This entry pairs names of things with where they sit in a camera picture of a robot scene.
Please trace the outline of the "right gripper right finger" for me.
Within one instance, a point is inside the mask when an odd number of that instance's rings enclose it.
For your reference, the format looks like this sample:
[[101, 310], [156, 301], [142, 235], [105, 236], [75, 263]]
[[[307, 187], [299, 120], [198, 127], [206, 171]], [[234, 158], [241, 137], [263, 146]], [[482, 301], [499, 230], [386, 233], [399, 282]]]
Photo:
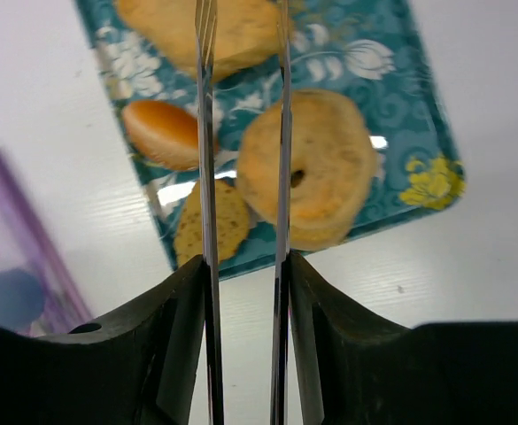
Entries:
[[290, 254], [306, 424], [518, 424], [518, 321], [406, 328]]

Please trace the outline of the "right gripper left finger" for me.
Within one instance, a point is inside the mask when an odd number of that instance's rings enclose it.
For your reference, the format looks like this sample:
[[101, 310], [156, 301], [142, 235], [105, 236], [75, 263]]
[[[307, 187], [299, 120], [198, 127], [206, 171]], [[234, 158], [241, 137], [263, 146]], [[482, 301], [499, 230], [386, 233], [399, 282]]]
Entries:
[[0, 424], [185, 424], [203, 326], [203, 261], [67, 334], [0, 328]]

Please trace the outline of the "long yellow bread loaf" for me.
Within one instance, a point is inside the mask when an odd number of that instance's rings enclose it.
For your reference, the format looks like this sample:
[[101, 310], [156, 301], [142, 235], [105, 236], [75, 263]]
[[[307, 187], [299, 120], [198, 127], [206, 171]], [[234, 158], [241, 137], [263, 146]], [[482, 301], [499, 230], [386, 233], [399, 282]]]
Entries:
[[[257, 66], [279, 50], [279, 9], [273, 1], [217, 3], [213, 82]], [[151, 42], [190, 77], [196, 70], [196, 5], [190, 0], [122, 0], [115, 9], [130, 28]]]

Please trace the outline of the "metal tongs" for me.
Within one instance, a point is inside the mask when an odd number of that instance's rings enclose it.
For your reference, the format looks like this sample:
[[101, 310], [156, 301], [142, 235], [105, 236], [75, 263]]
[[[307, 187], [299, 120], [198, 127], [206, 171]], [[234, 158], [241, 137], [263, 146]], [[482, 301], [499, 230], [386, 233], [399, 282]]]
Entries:
[[[225, 421], [220, 333], [218, 245], [215, 208], [213, 141], [213, 53], [217, 27], [217, 3], [198, 1], [196, 5], [196, 69], [198, 103], [198, 148], [202, 218], [203, 261], [209, 272], [205, 284], [205, 346], [209, 422]], [[274, 318], [271, 366], [270, 422], [287, 422], [287, 367], [290, 303], [290, 160], [291, 160], [291, 69], [289, 3], [280, 2], [277, 29], [280, 42], [282, 110], [278, 178]]]

